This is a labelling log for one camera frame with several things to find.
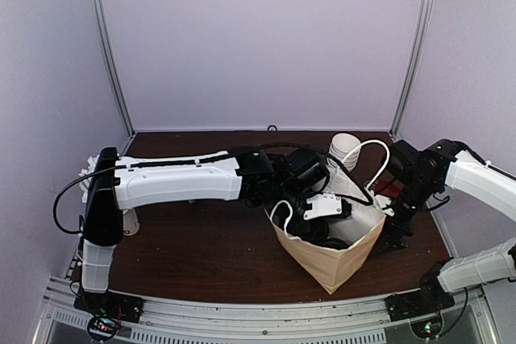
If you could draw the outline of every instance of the stacked paper cups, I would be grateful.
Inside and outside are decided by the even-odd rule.
[[[340,160],[344,167],[351,171],[358,162],[360,149],[354,151],[349,155],[354,148],[360,145],[360,140],[357,137],[348,133],[339,133],[333,137],[330,145],[330,154]],[[333,193],[346,194],[349,190],[349,184],[351,181],[346,174],[339,168],[337,163],[328,159],[328,169],[330,170],[331,180],[326,191]]]

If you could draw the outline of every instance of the ventilation slot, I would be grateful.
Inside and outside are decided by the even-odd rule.
[[[62,322],[66,325],[76,326],[78,328],[85,328],[88,323],[88,321],[83,316],[59,309],[56,311],[54,319],[58,322]]]
[[[163,334],[150,332],[148,330],[139,330],[139,328],[131,331],[131,341],[139,344],[236,344],[238,340],[228,341],[204,341],[202,338],[182,338],[172,334]],[[275,340],[271,344],[385,344],[385,333],[382,329],[376,329],[362,334],[345,334],[338,339],[322,340],[312,342],[292,341],[292,340]]]

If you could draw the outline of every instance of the black bracket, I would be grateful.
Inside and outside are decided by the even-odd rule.
[[[455,305],[453,296],[443,290],[437,279],[441,268],[448,260],[436,263],[421,278],[419,290],[393,294],[385,299],[391,321],[421,317]]]
[[[144,308],[144,299],[113,292],[89,293],[81,288],[73,307],[98,316],[114,320],[120,318],[137,324]]]

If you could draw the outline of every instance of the black mount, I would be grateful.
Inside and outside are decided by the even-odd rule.
[[[113,292],[90,293],[80,288],[75,301],[75,309],[83,310],[94,316],[139,323],[144,308],[144,299]]]
[[[441,309],[451,308],[455,305],[453,296],[446,293],[437,280],[441,268],[448,260],[436,263],[421,278],[419,290],[403,294],[393,294],[385,299],[391,321],[416,318],[425,314],[436,313]]]
[[[119,159],[116,148],[101,150],[95,172],[113,168]],[[84,238],[98,246],[114,246],[123,239],[123,216],[116,201],[114,170],[92,177],[88,187]]]

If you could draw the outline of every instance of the metal frame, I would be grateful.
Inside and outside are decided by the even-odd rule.
[[[428,23],[430,22],[433,5],[434,0],[421,0],[418,25],[416,27],[416,34],[414,37],[414,43],[412,45],[412,52],[410,53],[409,65],[406,70],[405,80],[403,81],[402,95],[400,96],[399,103],[397,104],[393,125],[389,131],[394,138],[397,137],[400,125],[402,124],[402,119],[406,111],[407,103],[409,101],[410,92],[414,86],[416,72],[418,71],[419,61],[421,60],[422,46],[425,36],[427,35]]]
[[[135,128],[132,126],[127,104],[123,97],[122,87],[120,86],[119,75],[114,63],[113,49],[111,47],[110,38],[107,33],[106,16],[104,15],[104,7],[102,0],[93,0],[95,15],[97,17],[98,33],[102,44],[102,53],[104,62],[106,63],[107,74],[110,78],[111,88],[113,89],[114,98],[122,116],[123,125],[125,126],[128,136],[135,134]]]
[[[55,321],[78,329],[85,328],[90,315],[73,307],[75,296],[69,285],[69,280],[50,279],[32,332],[33,344],[48,342]],[[305,304],[238,305],[143,296],[145,304],[140,323],[124,323],[125,328],[117,338],[127,342],[161,344],[236,344],[242,341],[248,344],[382,344],[386,340],[386,328],[409,322],[390,322],[385,297]],[[472,289],[469,299],[470,318],[474,318],[483,343],[498,344],[497,331],[482,289]],[[454,309],[462,308],[463,302],[464,294],[456,294]]]

